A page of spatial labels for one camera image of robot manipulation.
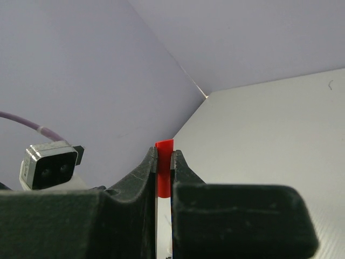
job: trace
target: table surface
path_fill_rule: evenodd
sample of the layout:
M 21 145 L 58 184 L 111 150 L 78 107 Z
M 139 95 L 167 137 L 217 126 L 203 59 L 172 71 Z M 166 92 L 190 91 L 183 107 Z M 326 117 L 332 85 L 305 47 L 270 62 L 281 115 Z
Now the table surface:
M 345 258 L 344 114 L 345 70 L 219 91 L 178 132 L 175 149 L 206 183 L 294 187 L 320 240 L 314 258 Z M 160 217 L 162 246 L 169 225 Z

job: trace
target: purple cable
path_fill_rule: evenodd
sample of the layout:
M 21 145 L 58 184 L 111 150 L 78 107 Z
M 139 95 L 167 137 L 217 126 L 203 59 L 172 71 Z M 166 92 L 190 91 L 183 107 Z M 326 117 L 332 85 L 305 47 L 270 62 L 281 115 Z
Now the purple cable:
M 64 138 L 59 136 L 57 133 L 55 133 L 51 129 L 40 126 L 36 123 L 33 123 L 32 121 L 29 121 L 29 120 L 24 119 L 22 117 L 16 116 L 14 114 L 0 111 L 0 118 L 5 118 L 8 120 L 12 120 L 12 121 L 15 121 L 17 123 L 23 124 L 29 128 L 32 128 L 33 130 L 37 131 L 41 135 L 43 135 L 43 136 L 45 136 L 45 137 L 47 137 L 53 141 L 60 141 L 60 140 L 66 141 Z

